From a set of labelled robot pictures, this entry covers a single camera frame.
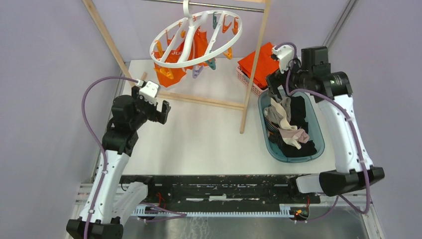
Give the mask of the beige grey underwear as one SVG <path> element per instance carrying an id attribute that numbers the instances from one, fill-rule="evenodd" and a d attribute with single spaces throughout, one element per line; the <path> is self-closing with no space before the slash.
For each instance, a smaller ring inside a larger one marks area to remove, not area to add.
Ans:
<path id="1" fill-rule="evenodd" d="M 271 122 L 277 124 L 284 130 L 297 130 L 298 127 L 290 125 L 287 119 L 287 113 L 282 105 L 273 98 L 270 99 L 270 106 L 264 109 L 264 116 Z"/>

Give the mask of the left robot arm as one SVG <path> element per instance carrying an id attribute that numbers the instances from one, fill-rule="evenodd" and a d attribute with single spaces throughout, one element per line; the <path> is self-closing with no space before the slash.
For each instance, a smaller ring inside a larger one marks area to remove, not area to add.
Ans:
<path id="1" fill-rule="evenodd" d="M 137 205 L 152 202 L 157 190 L 143 182 L 133 182 L 122 197 L 115 199 L 120 179 L 139 139 L 137 131 L 147 121 L 165 124 L 171 109 L 163 101 L 157 110 L 160 86 L 134 86 L 130 95 L 114 99 L 106 132 L 102 138 L 100 174 L 77 219 L 68 220 L 66 231 L 74 239 L 120 239 L 123 227 Z"/>

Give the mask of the black underwear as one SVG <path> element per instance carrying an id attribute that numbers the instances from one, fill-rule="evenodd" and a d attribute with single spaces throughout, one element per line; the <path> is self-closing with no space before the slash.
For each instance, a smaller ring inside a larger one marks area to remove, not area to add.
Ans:
<path id="1" fill-rule="evenodd" d="M 305 99 L 301 96 L 290 97 L 291 103 L 291 119 L 290 125 L 297 126 L 298 129 L 304 129 L 306 133 L 309 132 L 308 122 L 306 121 L 306 104 Z"/>

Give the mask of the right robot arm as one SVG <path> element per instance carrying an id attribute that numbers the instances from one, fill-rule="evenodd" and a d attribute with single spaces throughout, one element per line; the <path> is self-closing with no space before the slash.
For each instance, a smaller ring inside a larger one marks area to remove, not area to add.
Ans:
<path id="1" fill-rule="evenodd" d="M 272 48 L 271 57 L 279 69 L 268 75 L 269 89 L 283 86 L 288 95 L 312 95 L 325 116 L 334 149 L 335 169 L 297 177 L 287 190 L 289 200 L 300 203 L 308 193 L 337 196 L 369 190 L 384 179 L 384 169 L 374 166 L 361 138 L 350 80 L 346 73 L 331 70 L 328 48 L 303 48 L 299 58 L 294 44 L 282 43 Z"/>

